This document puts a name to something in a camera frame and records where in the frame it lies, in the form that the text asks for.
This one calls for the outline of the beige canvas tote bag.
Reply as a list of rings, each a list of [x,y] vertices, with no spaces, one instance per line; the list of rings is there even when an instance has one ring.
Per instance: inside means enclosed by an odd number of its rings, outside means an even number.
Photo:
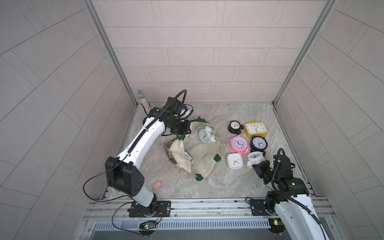
[[[199,139],[199,130],[212,126],[218,138],[216,143],[203,144]],[[207,178],[216,163],[220,162],[224,144],[219,139],[216,126],[205,119],[197,118],[191,121],[191,134],[177,135],[164,144],[166,156],[171,163],[195,176],[197,181]]]

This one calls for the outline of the black and white alarm clock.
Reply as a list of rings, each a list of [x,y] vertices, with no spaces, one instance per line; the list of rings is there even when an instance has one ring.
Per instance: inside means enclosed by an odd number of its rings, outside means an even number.
[[[268,147],[268,142],[264,137],[260,137],[260,136],[252,137],[250,141],[251,152],[261,152],[263,156],[265,156],[267,147]]]

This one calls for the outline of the white square alarm clock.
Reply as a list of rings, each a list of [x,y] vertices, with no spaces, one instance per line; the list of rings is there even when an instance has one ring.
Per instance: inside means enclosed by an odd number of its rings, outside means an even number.
[[[230,169],[241,169],[244,166],[242,155],[239,153],[228,154],[227,164]]]

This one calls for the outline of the pink alarm clock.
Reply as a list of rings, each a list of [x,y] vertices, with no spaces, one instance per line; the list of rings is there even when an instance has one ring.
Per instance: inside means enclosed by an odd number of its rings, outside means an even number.
[[[233,137],[229,142],[230,148],[234,153],[239,153],[242,156],[247,156],[250,153],[248,142],[243,137]]]

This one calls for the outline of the yellow square alarm clock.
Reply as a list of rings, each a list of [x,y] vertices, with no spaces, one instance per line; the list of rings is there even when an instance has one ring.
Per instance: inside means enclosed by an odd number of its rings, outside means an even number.
[[[245,134],[251,139],[254,136],[266,137],[269,130],[263,122],[248,122],[245,124]]]

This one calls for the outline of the black twin-bell alarm clock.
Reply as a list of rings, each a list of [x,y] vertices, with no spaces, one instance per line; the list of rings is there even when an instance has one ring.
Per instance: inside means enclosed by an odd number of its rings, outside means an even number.
[[[244,126],[238,121],[230,121],[228,125],[228,131],[235,135],[240,135]]]

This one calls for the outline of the small white alarm clock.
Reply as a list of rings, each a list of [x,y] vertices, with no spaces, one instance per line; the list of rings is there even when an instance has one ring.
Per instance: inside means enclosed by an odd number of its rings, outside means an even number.
[[[263,152],[251,152],[247,156],[247,166],[252,167],[253,165],[258,165],[261,162],[265,161]]]

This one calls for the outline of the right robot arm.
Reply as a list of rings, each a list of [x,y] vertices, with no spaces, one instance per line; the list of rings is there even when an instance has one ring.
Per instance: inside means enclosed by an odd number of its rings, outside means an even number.
[[[269,219],[270,232],[281,234],[288,231],[292,240],[328,240],[304,181],[295,178],[296,167],[280,148],[273,156],[273,166],[261,152],[248,155],[247,166],[254,169],[264,184],[271,184],[263,201],[263,210],[273,216]]]

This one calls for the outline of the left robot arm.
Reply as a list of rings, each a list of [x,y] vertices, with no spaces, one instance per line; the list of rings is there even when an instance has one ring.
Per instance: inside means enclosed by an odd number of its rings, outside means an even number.
[[[144,158],[155,140],[167,128],[171,135],[190,134],[191,121],[188,117],[193,111],[191,105],[185,104],[154,107],[128,147],[117,157],[109,157],[105,162],[108,186],[133,199],[139,206],[139,212],[145,216],[151,217],[155,214],[157,196],[144,186],[145,177],[140,172]]]

